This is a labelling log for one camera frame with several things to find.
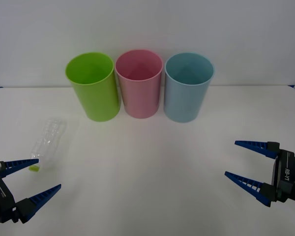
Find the blue cup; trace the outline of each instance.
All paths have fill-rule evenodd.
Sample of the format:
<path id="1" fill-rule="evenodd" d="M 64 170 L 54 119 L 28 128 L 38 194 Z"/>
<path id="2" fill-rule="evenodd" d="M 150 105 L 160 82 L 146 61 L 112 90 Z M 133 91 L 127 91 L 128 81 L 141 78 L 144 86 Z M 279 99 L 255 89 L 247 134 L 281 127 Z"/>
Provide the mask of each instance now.
<path id="1" fill-rule="evenodd" d="M 176 122 L 194 120 L 214 74 L 211 62 L 196 53 L 180 53 L 165 64 L 164 112 Z"/>

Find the white wall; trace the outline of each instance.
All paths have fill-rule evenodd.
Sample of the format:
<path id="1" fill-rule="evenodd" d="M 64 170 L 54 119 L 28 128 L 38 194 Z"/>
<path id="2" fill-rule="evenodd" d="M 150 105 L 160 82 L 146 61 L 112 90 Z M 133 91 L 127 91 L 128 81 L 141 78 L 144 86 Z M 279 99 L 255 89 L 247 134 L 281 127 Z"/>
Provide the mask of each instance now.
<path id="1" fill-rule="evenodd" d="M 215 85 L 295 84 L 295 0 L 0 0 L 0 86 L 68 86 L 74 56 L 206 55 Z"/>

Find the cup rim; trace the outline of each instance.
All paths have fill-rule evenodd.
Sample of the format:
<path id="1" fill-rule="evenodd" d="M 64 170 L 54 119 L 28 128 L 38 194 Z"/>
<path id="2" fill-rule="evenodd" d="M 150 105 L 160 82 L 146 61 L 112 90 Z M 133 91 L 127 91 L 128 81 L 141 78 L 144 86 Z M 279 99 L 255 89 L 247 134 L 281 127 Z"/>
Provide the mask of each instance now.
<path id="1" fill-rule="evenodd" d="M 75 82 L 75 81 L 72 81 L 71 79 L 69 79 L 69 77 L 68 77 L 68 75 L 67 75 L 68 65 L 69 65 L 74 59 L 76 59 L 76 58 L 78 58 L 78 57 L 80 57 L 80 56 L 87 55 L 87 54 L 101 54 L 101 55 L 104 55 L 104 56 L 106 56 L 107 58 L 109 58 L 109 60 L 110 60 L 110 61 L 112 62 L 112 64 L 113 64 L 111 72 L 109 72 L 109 74 L 108 74 L 104 79 L 102 79 L 102 80 L 100 80 L 100 81 L 97 81 L 97 82 L 94 82 L 94 83 L 91 83 L 91 84 L 80 84 L 80 83 L 77 83 L 77 82 Z M 96 84 L 99 84 L 99 83 L 101 83 L 101 82 L 107 80 L 107 78 L 110 77 L 110 75 L 113 73 L 114 68 L 115 68 L 114 61 L 113 61 L 113 59 L 112 59 L 110 56 L 108 56 L 107 54 L 105 54 L 105 53 L 101 53 L 101 52 L 88 52 L 88 53 L 82 53 L 82 54 L 79 54 L 78 56 L 74 57 L 73 59 L 71 59 L 71 60 L 69 61 L 69 63 L 68 63 L 67 66 L 65 67 L 65 76 L 67 77 L 67 79 L 68 79 L 71 83 L 74 83 L 74 84 L 76 84 L 76 85 L 81 85 L 81 86 L 96 85 Z"/>
<path id="2" fill-rule="evenodd" d="M 205 82 L 203 82 L 203 83 L 195 84 L 195 85 L 189 85 L 189 84 L 185 84 L 185 83 L 182 83 L 182 82 L 179 82 L 179 81 L 175 80 L 175 79 L 174 79 L 173 77 L 171 77 L 171 76 L 169 75 L 169 73 L 167 72 L 166 66 L 167 66 L 168 61 L 169 61 L 171 58 L 173 58 L 174 56 L 180 55 L 180 54 L 196 54 L 196 55 L 201 56 L 201 57 L 203 57 L 204 59 L 206 59 L 208 62 L 210 62 L 210 64 L 211 64 L 212 67 L 213 67 L 213 74 L 212 74 L 212 76 L 211 76 L 207 81 L 205 81 Z M 209 83 L 209 82 L 211 81 L 211 79 L 213 78 L 214 74 L 215 74 L 215 68 L 214 68 L 214 65 L 212 64 L 212 62 L 211 62 L 207 57 L 205 57 L 205 56 L 203 56 L 203 55 L 201 55 L 201 54 L 199 54 L 199 53 L 194 53 L 194 52 L 184 52 L 184 53 L 177 53 L 177 54 L 175 54 L 175 55 L 172 55 L 170 58 L 167 59 L 167 61 L 166 61 L 166 63 L 165 63 L 165 74 L 166 74 L 166 75 L 168 76 L 168 78 L 170 78 L 172 81 L 174 81 L 174 82 L 176 82 L 176 83 L 178 83 L 178 84 L 180 84 L 180 85 L 184 85 L 184 86 L 192 86 L 192 87 L 194 87 L 194 86 L 200 86 L 200 85 L 204 85 L 204 84 L 206 84 L 206 83 Z"/>
<path id="3" fill-rule="evenodd" d="M 159 75 L 162 73 L 163 68 L 164 68 L 164 62 L 163 62 L 162 58 L 161 58 L 156 52 L 154 52 L 154 51 L 152 51 L 152 50 L 149 50 L 149 49 L 141 49 L 141 48 L 138 48 L 138 49 L 132 49 L 132 50 L 126 51 L 126 52 L 124 52 L 123 54 L 121 54 L 121 55 L 117 58 L 117 60 L 116 60 L 116 64 L 117 64 L 117 61 L 118 61 L 118 60 L 119 60 L 124 54 L 129 53 L 129 52 L 132 52 L 132 51 L 147 51 L 147 52 L 150 52 L 150 53 L 153 53 L 154 55 L 156 55 L 156 56 L 161 60 L 161 62 L 162 62 L 162 66 L 161 66 L 160 71 L 159 71 L 156 75 L 154 75 L 153 77 L 150 77 L 150 78 L 145 79 L 145 80 L 130 80 L 130 79 L 128 79 L 128 78 L 122 76 L 122 75 L 118 72 L 118 70 L 117 70 L 117 68 L 116 68 L 116 73 L 117 73 L 118 76 L 122 77 L 123 79 L 125 79 L 125 80 L 127 80 L 127 81 L 131 81 L 131 82 L 134 82 L 134 83 L 139 83 L 139 82 L 146 82 L 146 81 L 152 80 L 152 79 L 154 79 L 155 77 L 159 76 Z"/>

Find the robotic arm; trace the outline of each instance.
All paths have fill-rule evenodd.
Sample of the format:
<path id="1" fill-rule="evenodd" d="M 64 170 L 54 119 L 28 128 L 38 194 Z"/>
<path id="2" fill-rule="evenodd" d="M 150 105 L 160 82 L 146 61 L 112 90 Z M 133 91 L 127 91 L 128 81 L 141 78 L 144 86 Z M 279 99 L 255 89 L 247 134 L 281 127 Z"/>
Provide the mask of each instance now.
<path id="1" fill-rule="evenodd" d="M 288 198 L 295 201 L 295 155 L 293 152 L 280 149 L 280 144 L 275 142 L 236 141 L 235 145 L 275 160 L 272 183 L 258 182 L 230 172 L 225 172 L 226 177 L 267 207 L 271 206 L 271 202 L 284 203 Z"/>
<path id="2" fill-rule="evenodd" d="M 36 163 L 38 163 L 38 159 L 0 162 L 0 223 L 8 220 L 16 223 L 19 219 L 23 224 L 28 222 L 61 189 L 61 184 L 59 184 L 42 193 L 15 203 L 12 193 L 2 179 Z"/>

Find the clear plastic bottle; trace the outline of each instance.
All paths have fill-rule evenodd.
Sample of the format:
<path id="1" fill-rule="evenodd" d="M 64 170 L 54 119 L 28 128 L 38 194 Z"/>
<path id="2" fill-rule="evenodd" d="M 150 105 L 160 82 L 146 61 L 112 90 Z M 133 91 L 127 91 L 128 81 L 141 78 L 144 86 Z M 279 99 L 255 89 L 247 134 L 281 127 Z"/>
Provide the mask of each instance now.
<path id="1" fill-rule="evenodd" d="M 35 143 L 30 157 L 39 159 L 39 162 L 29 167 L 38 172 L 40 168 L 50 163 L 55 155 L 61 135 L 66 128 L 66 121 L 59 118 L 49 118 L 44 126 L 41 137 Z"/>

